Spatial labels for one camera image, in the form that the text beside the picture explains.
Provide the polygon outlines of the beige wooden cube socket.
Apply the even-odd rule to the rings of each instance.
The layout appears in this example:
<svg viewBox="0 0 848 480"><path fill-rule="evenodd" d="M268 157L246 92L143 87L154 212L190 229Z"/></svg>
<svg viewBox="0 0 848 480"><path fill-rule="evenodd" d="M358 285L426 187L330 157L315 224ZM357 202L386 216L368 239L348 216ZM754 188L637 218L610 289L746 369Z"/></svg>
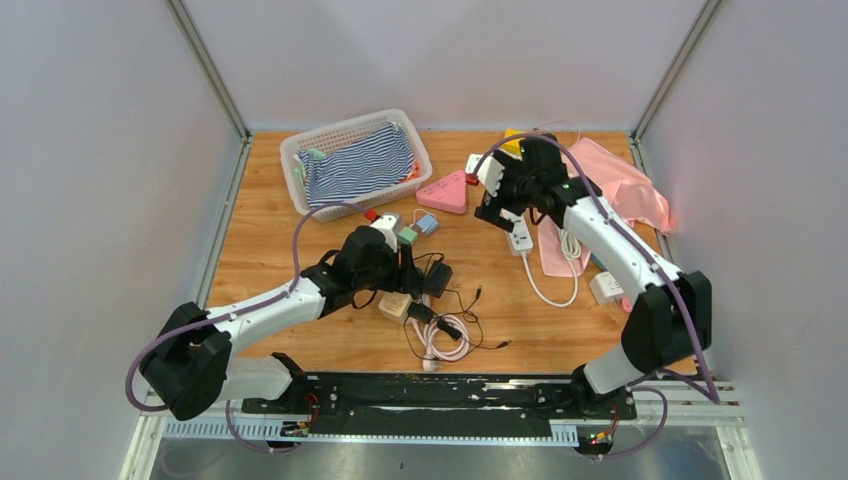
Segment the beige wooden cube socket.
<svg viewBox="0 0 848 480"><path fill-rule="evenodd" d="M378 310L388 320L403 326L408 318L408 309L413 303L411 295L406 293L385 293L378 303Z"/></svg>

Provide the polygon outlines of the white power strip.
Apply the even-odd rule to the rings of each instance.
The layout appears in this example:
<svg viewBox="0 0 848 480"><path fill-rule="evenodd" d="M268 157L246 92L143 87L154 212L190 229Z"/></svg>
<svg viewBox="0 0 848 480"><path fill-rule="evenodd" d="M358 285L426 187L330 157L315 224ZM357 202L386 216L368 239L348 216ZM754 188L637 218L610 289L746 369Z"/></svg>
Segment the white power strip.
<svg viewBox="0 0 848 480"><path fill-rule="evenodd" d="M512 255L527 256L532 251L534 243L525 215L517 215L503 209L501 217L511 221L513 225L512 231L506 233Z"/></svg>

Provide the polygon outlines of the green plug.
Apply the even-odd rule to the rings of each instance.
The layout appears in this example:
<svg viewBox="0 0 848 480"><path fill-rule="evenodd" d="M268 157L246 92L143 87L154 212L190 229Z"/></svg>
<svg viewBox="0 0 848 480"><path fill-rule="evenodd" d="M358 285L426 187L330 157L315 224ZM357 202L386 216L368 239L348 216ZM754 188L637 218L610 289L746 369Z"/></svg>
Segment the green plug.
<svg viewBox="0 0 848 480"><path fill-rule="evenodd" d="M410 227L403 227L397 233L397 239L400 244L403 245L414 245L419 238L419 233Z"/></svg>

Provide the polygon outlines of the blue plug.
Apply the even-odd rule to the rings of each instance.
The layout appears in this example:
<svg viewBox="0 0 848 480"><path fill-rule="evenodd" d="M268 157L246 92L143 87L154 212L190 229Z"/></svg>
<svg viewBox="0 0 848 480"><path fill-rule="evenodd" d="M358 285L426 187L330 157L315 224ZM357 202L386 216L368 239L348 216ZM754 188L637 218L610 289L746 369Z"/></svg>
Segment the blue plug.
<svg viewBox="0 0 848 480"><path fill-rule="evenodd" d="M414 224L415 229L424 236L432 235L439 226L440 224L437 217L431 213L423 215Z"/></svg>

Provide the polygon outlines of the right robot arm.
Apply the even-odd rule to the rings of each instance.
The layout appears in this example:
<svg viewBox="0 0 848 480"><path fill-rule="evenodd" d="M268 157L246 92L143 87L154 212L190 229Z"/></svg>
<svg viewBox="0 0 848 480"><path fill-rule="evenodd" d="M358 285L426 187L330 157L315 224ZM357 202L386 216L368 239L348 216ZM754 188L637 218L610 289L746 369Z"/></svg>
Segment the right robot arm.
<svg viewBox="0 0 848 480"><path fill-rule="evenodd" d="M687 357L694 357L706 394L718 399L704 352L712 343L712 286L700 271L685 272L643 241L613 210L579 160L552 134L519 133L521 156L491 146L466 174L485 192L475 216L507 232L535 210L573 233L622 287L632 310L619 343L580 366L571 403L596 417L611 393Z"/></svg>

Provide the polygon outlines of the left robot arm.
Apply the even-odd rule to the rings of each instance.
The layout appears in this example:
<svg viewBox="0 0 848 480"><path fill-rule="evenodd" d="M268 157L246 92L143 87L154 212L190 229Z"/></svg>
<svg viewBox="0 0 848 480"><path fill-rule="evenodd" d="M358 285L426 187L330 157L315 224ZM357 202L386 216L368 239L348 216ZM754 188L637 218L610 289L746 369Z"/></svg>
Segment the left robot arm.
<svg viewBox="0 0 848 480"><path fill-rule="evenodd" d="M140 374L161 400L158 408L179 421L242 399L269 400L293 413L304 405L307 390L293 368L275 356L243 358L241 352L352 305L361 291L417 293L423 282L410 245L387 229L359 226L340 248L281 287L229 306L178 306L128 374Z"/></svg>

